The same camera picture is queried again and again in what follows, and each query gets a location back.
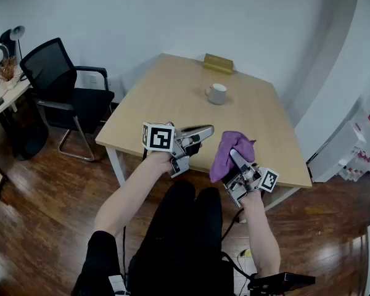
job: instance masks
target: black office chair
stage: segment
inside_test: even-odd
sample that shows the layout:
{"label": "black office chair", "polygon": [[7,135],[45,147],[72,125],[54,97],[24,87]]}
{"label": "black office chair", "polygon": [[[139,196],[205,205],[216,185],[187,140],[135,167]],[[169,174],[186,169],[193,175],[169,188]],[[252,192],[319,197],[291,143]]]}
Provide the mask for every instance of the black office chair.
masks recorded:
{"label": "black office chair", "polygon": [[[51,126],[65,128],[58,151],[70,157],[93,161],[93,152],[84,133],[93,133],[107,109],[111,112],[114,93],[109,91],[105,68],[74,66],[60,38],[52,39],[31,51],[20,62],[38,97],[37,104],[44,106]],[[75,88],[77,70],[99,72],[104,77],[105,90]],[[91,154],[89,158],[69,154],[61,148],[71,131],[78,130]]]}

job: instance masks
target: hand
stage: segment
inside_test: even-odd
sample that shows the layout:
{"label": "hand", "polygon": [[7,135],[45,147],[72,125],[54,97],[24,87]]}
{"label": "hand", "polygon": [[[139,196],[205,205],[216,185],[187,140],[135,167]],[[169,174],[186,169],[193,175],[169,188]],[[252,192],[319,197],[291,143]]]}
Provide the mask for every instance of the hand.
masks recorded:
{"label": "hand", "polygon": [[162,172],[168,172],[172,169],[170,160],[172,158],[172,155],[169,152],[163,152],[163,151],[152,151],[147,159],[151,162],[153,162],[153,165],[159,168],[159,170]]}
{"label": "hand", "polygon": [[259,190],[251,191],[247,194],[247,196],[240,199],[240,204],[243,207],[253,205],[255,203],[261,202],[261,195]]}

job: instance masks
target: chair backrest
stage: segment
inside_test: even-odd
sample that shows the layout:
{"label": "chair backrest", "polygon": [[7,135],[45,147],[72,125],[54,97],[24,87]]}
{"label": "chair backrest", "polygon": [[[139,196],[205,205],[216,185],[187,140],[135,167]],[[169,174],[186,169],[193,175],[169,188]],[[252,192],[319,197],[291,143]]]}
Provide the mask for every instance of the chair backrest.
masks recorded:
{"label": "chair backrest", "polygon": [[32,50],[22,59],[20,68],[44,100],[65,101],[74,89],[76,70],[60,38]]}

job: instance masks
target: dried flower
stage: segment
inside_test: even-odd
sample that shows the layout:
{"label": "dried flower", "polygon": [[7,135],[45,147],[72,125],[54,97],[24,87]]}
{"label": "dried flower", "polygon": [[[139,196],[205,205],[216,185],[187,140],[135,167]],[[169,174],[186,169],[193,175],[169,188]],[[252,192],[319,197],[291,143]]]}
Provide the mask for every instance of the dried flower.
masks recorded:
{"label": "dried flower", "polygon": [[17,68],[17,61],[15,57],[5,58],[1,61],[0,66],[0,79],[4,81],[10,81],[15,75]]}

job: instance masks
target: white mug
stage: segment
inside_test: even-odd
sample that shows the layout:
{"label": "white mug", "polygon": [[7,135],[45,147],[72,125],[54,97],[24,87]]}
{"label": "white mug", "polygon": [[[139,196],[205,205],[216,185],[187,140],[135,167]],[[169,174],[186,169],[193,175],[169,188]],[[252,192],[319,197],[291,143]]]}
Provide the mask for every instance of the white mug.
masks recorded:
{"label": "white mug", "polygon": [[226,102],[226,91],[228,89],[219,83],[214,83],[212,86],[205,90],[207,99],[212,104],[221,105]]}

